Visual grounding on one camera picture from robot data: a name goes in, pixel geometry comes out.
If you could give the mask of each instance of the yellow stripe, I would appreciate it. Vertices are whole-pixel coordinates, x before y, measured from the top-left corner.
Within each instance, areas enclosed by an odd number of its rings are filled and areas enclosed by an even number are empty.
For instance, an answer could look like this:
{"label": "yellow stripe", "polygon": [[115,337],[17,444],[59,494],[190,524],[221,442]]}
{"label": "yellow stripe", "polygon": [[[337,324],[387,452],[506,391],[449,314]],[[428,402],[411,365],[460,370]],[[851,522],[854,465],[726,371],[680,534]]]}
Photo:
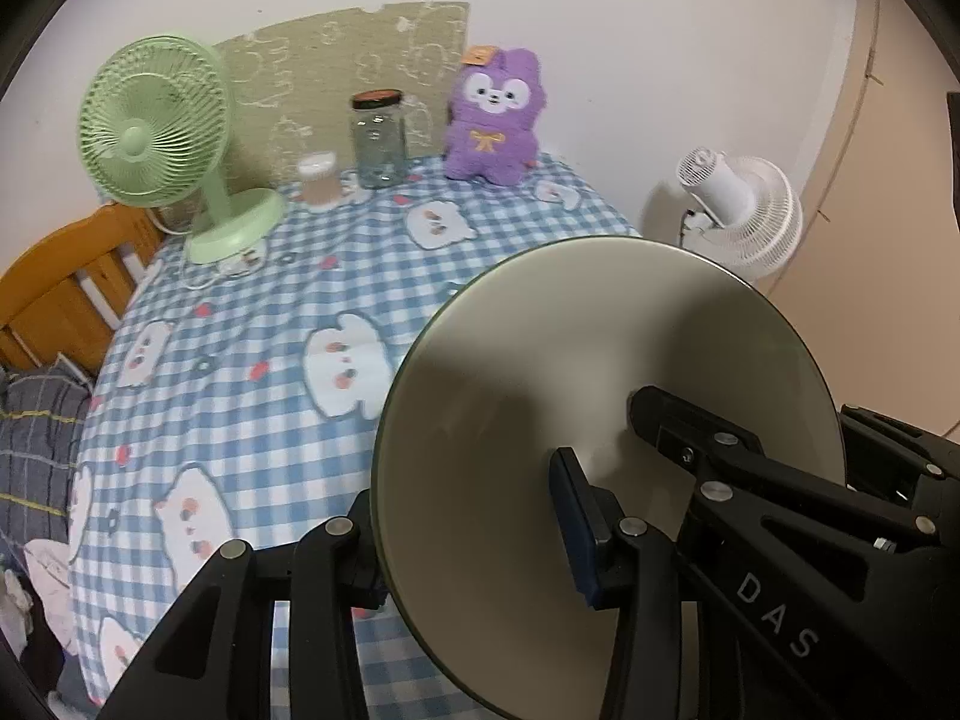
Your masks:
{"label": "yellow stripe", "polygon": [[47,514],[59,514],[61,517],[64,517],[64,513],[59,509],[54,509],[52,506],[45,506],[42,503],[34,503],[32,501],[25,501],[23,498],[17,498],[16,495],[10,495],[9,493],[0,493],[0,500],[10,501],[11,503],[18,503],[21,506],[26,506],[28,509],[36,509],[37,512],[47,512]]}
{"label": "yellow stripe", "polygon": [[80,421],[75,416],[60,416],[58,413],[50,413],[50,410],[44,410],[43,412],[5,412],[3,409],[0,409],[0,416],[6,419],[23,419],[26,416],[49,416],[49,418],[54,419],[57,422]]}

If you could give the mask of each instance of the fan center cap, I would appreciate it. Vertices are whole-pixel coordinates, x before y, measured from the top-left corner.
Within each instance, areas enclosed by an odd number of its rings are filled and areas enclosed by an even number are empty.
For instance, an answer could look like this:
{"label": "fan center cap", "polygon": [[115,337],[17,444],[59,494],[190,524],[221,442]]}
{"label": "fan center cap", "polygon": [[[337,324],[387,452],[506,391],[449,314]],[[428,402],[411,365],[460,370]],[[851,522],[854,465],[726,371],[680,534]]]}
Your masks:
{"label": "fan center cap", "polygon": [[134,119],[125,125],[118,146],[124,156],[138,157],[146,151],[147,143],[150,143],[150,130],[144,122]]}

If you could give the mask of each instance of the plush toy ear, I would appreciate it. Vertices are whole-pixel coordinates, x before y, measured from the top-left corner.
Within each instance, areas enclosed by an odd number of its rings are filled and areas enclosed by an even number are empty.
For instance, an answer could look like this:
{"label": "plush toy ear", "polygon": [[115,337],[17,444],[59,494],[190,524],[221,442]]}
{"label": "plush toy ear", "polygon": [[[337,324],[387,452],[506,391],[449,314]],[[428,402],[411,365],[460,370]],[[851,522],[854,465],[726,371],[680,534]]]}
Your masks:
{"label": "plush toy ear", "polygon": [[536,79],[539,81],[539,59],[527,49],[512,49],[501,52],[504,70],[515,79]]}

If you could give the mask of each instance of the beige cabinet door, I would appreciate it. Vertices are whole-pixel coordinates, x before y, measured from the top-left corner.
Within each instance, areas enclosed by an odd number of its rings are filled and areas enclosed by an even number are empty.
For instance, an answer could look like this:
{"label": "beige cabinet door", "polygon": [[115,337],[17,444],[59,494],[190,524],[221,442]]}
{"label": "beige cabinet door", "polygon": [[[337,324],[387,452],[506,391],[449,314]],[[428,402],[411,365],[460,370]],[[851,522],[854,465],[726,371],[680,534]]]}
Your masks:
{"label": "beige cabinet door", "polygon": [[947,91],[960,89],[903,0],[880,0],[853,138],[770,292],[854,403],[943,435],[960,418],[960,232]]}

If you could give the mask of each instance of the white lettering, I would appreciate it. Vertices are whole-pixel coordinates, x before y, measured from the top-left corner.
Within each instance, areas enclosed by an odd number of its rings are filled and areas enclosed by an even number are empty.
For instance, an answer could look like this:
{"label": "white lettering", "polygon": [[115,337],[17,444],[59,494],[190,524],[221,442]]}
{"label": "white lettering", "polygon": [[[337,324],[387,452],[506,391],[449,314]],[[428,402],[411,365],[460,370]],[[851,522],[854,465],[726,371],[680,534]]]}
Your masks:
{"label": "white lettering", "polygon": [[[750,590],[752,590],[752,595],[749,598],[747,597],[747,593],[749,592],[747,590],[748,586]],[[757,596],[760,595],[760,580],[748,571],[747,576],[743,578],[740,589],[736,591],[736,594],[740,596],[741,600],[746,601],[748,604],[754,603],[754,601],[757,600]]]}
{"label": "white lettering", "polygon": [[774,624],[774,633],[779,635],[779,627],[784,624],[784,615],[786,614],[786,604],[780,604],[776,608],[772,608],[768,613],[763,615],[760,619],[764,622],[772,622]]}
{"label": "white lettering", "polygon": [[797,646],[797,642],[790,642],[790,649],[798,658],[806,658],[806,656],[810,654],[810,647],[820,641],[820,637],[816,635],[816,632],[810,630],[810,628],[804,628],[800,631],[799,639],[800,647]]}

